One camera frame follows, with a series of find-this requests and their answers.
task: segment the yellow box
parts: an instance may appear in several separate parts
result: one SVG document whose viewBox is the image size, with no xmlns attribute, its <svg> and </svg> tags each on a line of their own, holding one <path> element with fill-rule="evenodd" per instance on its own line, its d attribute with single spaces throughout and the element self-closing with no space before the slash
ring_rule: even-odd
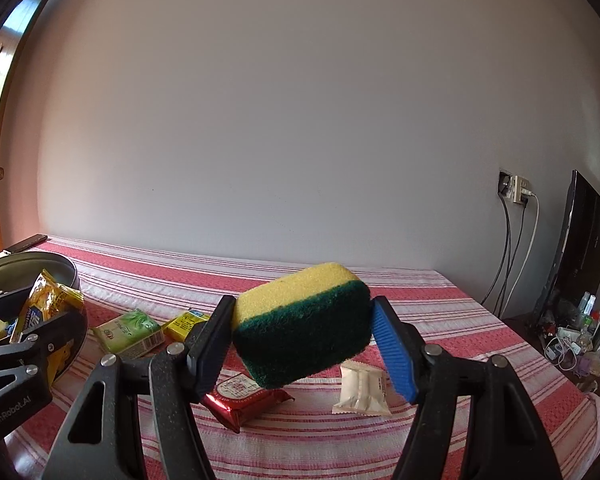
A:
<svg viewBox="0 0 600 480">
<path fill-rule="evenodd" d="M 209 316 L 207 314 L 190 308 L 186 312 L 180 314 L 176 319 L 168 322 L 162 330 L 174 341 L 183 342 L 187 338 L 187 335 L 189 335 L 189 332 L 191 332 L 191 329 L 194 327 L 194 325 L 197 323 L 202 323 L 208 319 Z"/>
</svg>

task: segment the sponge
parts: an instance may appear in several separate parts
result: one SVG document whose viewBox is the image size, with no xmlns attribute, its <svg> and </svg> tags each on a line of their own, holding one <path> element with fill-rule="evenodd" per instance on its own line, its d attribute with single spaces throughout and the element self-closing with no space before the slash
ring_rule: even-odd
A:
<svg viewBox="0 0 600 480">
<path fill-rule="evenodd" d="M 235 349 L 263 388 L 279 388 L 361 352 L 371 338 L 368 287 L 340 264 L 301 270 L 241 294 Z"/>
</svg>

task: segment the wall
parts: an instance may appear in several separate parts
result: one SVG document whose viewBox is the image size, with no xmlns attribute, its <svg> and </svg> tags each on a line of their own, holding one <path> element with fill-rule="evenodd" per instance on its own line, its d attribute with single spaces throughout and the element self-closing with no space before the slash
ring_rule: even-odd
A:
<svg viewBox="0 0 600 480">
<path fill-rule="evenodd" d="M 541 202 L 515 314 L 571 170 L 600 192 L 600 67 L 552 0 L 53 0 L 20 67 L 7 242 L 430 267 L 480 298 L 505 168 Z"/>
</svg>

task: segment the red and white tablecloth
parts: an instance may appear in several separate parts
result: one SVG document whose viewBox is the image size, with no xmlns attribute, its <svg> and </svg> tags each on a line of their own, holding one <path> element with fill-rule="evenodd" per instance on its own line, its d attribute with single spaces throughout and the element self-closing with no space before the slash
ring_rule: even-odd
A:
<svg viewBox="0 0 600 480">
<path fill-rule="evenodd" d="M 71 258 L 80 273 L 90 326 L 141 308 L 159 322 L 195 307 L 211 312 L 223 294 L 239 294 L 289 272 L 298 264 L 213 258 L 50 238 L 39 247 Z M 505 355 L 515 367 L 551 437 L 566 480 L 581 478 L 600 453 L 600 398 L 583 395 L 536 350 L 433 270 L 350 267 L 372 295 L 384 294 L 399 317 L 423 338 L 451 354 L 476 360 Z M 89 334 L 82 351 L 54 384 L 53 402 L 7 437 L 16 468 L 38 478 L 56 433 L 102 352 Z M 358 360 L 382 367 L 376 346 Z M 244 371 L 230 351 L 220 379 Z M 225 478 L 389 478 L 400 456 L 415 407 L 389 389 L 391 417 L 332 415 L 340 369 L 285 388 L 295 401 L 250 422 L 240 434 L 226 430 L 202 406 L 193 413 L 206 452 Z M 460 399 L 444 478 L 456 478 L 469 413 Z M 164 478 L 148 397 L 139 399 L 142 444 L 150 479 Z"/>
</svg>

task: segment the white cord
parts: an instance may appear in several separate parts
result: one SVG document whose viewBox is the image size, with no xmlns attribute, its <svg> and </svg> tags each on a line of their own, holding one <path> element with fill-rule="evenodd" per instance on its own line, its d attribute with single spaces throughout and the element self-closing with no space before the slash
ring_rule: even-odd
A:
<svg viewBox="0 0 600 480">
<path fill-rule="evenodd" d="M 549 362 L 552 362 L 552 359 L 549 359 L 549 356 L 546 354 L 546 351 L 548 350 L 549 346 L 551 346 L 554 341 L 558 342 L 558 344 L 555 346 L 555 349 L 558 352 L 560 352 L 560 357 L 558 357 L 558 362 L 555 364 L 555 366 L 560 368 L 560 370 L 562 370 L 563 372 L 569 372 L 570 370 L 573 370 L 578 365 L 578 356 L 576 355 L 576 352 L 573 351 L 573 348 L 571 348 L 571 341 L 569 339 L 565 339 L 563 337 L 558 337 L 558 336 L 551 339 L 551 341 L 549 341 L 549 344 L 544 347 L 544 357 Z M 573 366 L 571 366 L 570 368 L 563 368 L 562 362 L 564 361 L 565 356 L 569 352 L 571 352 L 573 354 Z"/>
<path fill-rule="evenodd" d="M 536 199 L 536 223 L 534 224 L 534 231 L 531 233 L 531 240 L 529 241 L 529 248 L 526 250 L 525 260 L 522 262 L 522 267 L 520 267 L 520 272 L 518 273 L 518 277 L 516 278 L 516 281 L 513 282 L 513 286 L 511 287 L 511 290 L 509 291 L 509 295 L 507 296 L 507 301 L 505 302 L 504 306 L 502 307 L 502 312 L 500 313 L 500 319 L 502 319 L 504 317 L 504 311 L 507 309 L 507 305 L 509 304 L 509 300 L 511 299 L 511 295 L 513 294 L 513 289 L 516 288 L 516 285 L 518 284 L 518 280 L 520 279 L 520 276 L 522 276 L 522 271 L 525 270 L 526 261 L 529 258 L 529 253 L 531 252 L 531 247 L 533 247 L 534 239 L 536 238 L 536 229 L 538 228 L 538 218 L 540 217 L 540 201 L 538 200 L 538 197 L 536 196 L 536 194 L 532 191 L 528 191 L 525 194 L 528 194 L 529 196 L 532 196 L 533 198 Z"/>
</svg>

